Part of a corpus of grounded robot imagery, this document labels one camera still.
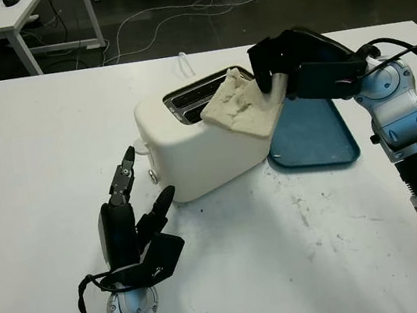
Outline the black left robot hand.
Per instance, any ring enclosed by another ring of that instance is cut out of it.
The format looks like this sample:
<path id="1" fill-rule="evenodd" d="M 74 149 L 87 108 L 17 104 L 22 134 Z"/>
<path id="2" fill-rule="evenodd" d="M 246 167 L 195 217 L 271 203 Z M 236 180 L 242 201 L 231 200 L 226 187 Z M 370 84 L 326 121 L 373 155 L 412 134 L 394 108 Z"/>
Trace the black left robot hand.
<path id="1" fill-rule="evenodd" d="M 136 150 L 129 146 L 117 166 L 109 189 L 109 199 L 100 208 L 98 228 L 103 257 L 111 270 L 137 264 L 153 238 L 168 222 L 175 187 L 167 186 L 152 205 L 151 211 L 135 220 L 130 203 L 134 183 Z"/>

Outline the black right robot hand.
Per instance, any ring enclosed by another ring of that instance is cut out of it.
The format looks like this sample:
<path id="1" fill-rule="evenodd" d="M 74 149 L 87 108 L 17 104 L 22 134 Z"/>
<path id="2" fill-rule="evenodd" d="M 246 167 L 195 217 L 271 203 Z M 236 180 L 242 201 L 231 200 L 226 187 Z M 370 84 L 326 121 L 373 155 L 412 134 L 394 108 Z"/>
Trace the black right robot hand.
<path id="1" fill-rule="evenodd" d="M 274 74 L 290 75 L 303 63 L 347 61 L 354 52 L 316 31 L 294 27 L 256 43 L 248 50 L 248 55 L 259 90 L 269 93 Z"/>

